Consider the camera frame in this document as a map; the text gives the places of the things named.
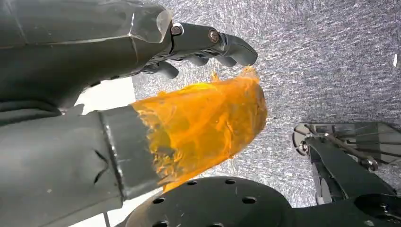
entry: bolt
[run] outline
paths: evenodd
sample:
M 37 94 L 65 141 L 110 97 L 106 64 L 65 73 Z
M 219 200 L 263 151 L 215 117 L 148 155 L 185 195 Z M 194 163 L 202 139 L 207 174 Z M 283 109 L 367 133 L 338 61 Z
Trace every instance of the bolt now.
M 305 141 L 302 141 L 301 144 L 299 144 L 298 149 L 301 151 L 307 151 L 308 150 L 308 144 Z
M 170 29 L 171 35 L 181 35 L 181 28 L 179 26 L 174 26 Z
M 217 43 L 220 39 L 220 35 L 218 34 L 218 32 L 216 30 L 210 30 L 209 31 L 209 39 L 213 42 L 213 43 Z

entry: screw head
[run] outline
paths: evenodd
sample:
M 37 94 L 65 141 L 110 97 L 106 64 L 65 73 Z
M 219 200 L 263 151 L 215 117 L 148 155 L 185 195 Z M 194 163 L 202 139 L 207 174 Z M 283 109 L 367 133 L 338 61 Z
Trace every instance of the screw head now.
M 217 43 L 220 39 L 220 36 L 218 34 L 218 32 L 216 30 L 210 30 L 209 31 L 209 39 L 213 42 L 213 43 Z
M 171 33 L 171 35 L 181 35 L 181 28 L 179 27 L 179 26 L 173 26 L 171 29 L 170 29 L 170 33 Z

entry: black tube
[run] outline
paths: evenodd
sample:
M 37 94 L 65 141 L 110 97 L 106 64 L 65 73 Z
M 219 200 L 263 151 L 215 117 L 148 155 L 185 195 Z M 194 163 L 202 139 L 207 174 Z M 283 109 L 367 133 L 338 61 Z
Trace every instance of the black tube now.
M 64 227 L 158 187 L 130 107 L 0 127 L 1 226 Z

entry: black metal bracket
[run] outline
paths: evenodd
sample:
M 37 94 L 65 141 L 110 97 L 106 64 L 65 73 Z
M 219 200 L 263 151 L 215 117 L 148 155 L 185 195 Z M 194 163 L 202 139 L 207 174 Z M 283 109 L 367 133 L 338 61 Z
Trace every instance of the black metal bracket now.
M 293 144 L 313 165 L 316 202 L 324 204 L 364 194 L 396 195 L 372 171 L 401 156 L 401 133 L 380 122 L 303 123 L 295 127 Z

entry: robotic finger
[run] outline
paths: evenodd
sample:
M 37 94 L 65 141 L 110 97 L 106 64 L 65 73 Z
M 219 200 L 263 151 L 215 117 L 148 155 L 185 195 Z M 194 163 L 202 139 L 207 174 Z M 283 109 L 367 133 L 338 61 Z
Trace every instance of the robotic finger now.
M 187 60 L 196 66 L 203 66 L 210 58 L 216 58 L 222 65 L 233 67 L 237 63 L 242 66 L 253 65 L 258 58 L 257 52 L 243 39 L 219 33 L 209 26 L 176 23 L 171 27 L 170 33 L 172 48 L 168 56 L 162 57 L 162 61 Z M 152 64 L 145 66 L 141 72 L 161 72 L 169 78 L 175 78 L 176 75 L 166 70 L 171 65 L 153 63 L 158 60 L 160 56 L 155 56 L 149 61 Z

